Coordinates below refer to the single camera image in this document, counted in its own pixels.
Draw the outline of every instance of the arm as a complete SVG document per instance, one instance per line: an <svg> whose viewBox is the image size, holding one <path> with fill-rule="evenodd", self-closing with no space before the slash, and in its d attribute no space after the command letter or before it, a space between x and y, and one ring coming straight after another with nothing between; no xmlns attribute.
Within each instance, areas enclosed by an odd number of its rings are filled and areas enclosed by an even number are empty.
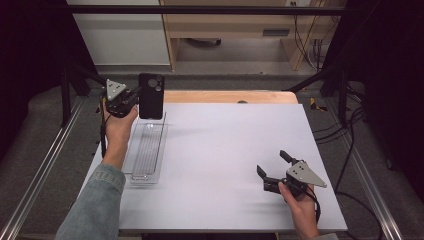
<svg viewBox="0 0 424 240"><path fill-rule="evenodd" d="M125 185L121 168L137 115L134 108L125 118L108 119L106 154L60 226L56 239L118 238L119 208Z"/></svg>
<svg viewBox="0 0 424 240"><path fill-rule="evenodd" d="M315 220L315 202L305 194L302 194L297 199L293 197L290 190L282 183L278 183L281 195L283 195L293 218L294 228L301 240L314 239L314 240L336 240L337 236L328 234L320 236L318 231L317 222Z"/></svg>

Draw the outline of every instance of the aluminum rail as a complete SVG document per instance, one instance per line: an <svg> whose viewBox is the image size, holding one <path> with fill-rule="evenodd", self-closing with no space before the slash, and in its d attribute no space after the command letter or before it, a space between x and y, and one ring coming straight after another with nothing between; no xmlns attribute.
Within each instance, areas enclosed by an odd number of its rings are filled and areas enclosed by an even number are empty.
<svg viewBox="0 0 424 240"><path fill-rule="evenodd" d="M223 14L345 16L363 13L344 7L186 6L186 5L45 5L44 10L76 14Z"/></svg>
<svg viewBox="0 0 424 240"><path fill-rule="evenodd" d="M334 101L326 100L328 109L331 111L331 114L334 117L334 120L338 122L338 117L336 113L336 104ZM350 133L345 134L343 137L343 143L346 149L349 151L350 144L352 142L352 137ZM356 174L358 175L359 181L361 182L362 187L364 188L365 194L370 201L371 207L374 210L375 215L380 221L383 232L388 240L402 240L402 234L393 219L392 214L390 213L389 208L386 205L386 202L383 199L383 196L378 190L377 184L372 178L371 174L368 172L364 161L361 158L358 150L355 145L352 146L352 155L351 161L355 168Z"/></svg>
<svg viewBox="0 0 424 240"><path fill-rule="evenodd" d="M9 221L3 227L0 233L0 239L2 240L13 240L19 233L29 211L31 210L44 182L46 181L49 172L57 159L63 145L65 144L68 135L74 126L76 119L81 111L81 107L84 103L84 97L77 97L77 100L73 106L71 118L68 124L59 130L53 144L51 145L46 157L38 168L37 173L32 179L31 184L26 190L24 196L19 202L15 209L15 212L10 217Z"/></svg>

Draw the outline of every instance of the white table surface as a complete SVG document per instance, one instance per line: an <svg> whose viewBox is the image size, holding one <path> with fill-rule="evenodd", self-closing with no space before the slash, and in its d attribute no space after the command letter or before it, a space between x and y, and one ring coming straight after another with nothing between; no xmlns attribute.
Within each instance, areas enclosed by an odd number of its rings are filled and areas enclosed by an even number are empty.
<svg viewBox="0 0 424 240"><path fill-rule="evenodd" d="M159 183L134 187L121 201L121 230L279 232L293 229L281 195L263 191L256 165L282 178L285 150L304 159L328 185L315 187L318 227L346 230L331 183L300 104L168 103L168 134ZM101 162L100 146L83 184Z"/></svg>

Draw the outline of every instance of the human hand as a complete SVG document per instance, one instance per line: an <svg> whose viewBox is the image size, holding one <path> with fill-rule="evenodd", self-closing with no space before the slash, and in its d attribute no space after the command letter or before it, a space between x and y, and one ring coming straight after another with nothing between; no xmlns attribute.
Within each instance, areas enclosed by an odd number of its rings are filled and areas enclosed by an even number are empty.
<svg viewBox="0 0 424 240"><path fill-rule="evenodd" d="M136 107L124 118L116 118L104 111L106 121L106 138L108 140L106 154L102 163L109 164L117 169L122 169L125 154L127 153L128 141L131 136L131 126L138 116Z"/></svg>
<svg viewBox="0 0 424 240"><path fill-rule="evenodd" d="M315 218L315 202L309 196L302 194L295 199L290 190L282 183L278 183L281 195L283 195L290 207L294 228L300 239L306 240L319 236Z"/></svg>

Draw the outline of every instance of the transparent container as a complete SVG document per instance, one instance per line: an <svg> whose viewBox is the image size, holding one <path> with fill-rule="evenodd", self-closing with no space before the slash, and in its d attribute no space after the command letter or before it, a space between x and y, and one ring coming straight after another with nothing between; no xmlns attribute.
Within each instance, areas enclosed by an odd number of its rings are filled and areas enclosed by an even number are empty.
<svg viewBox="0 0 424 240"><path fill-rule="evenodd" d="M136 120L122 167L130 183L143 185L159 182L167 132L166 112L161 120Z"/></svg>

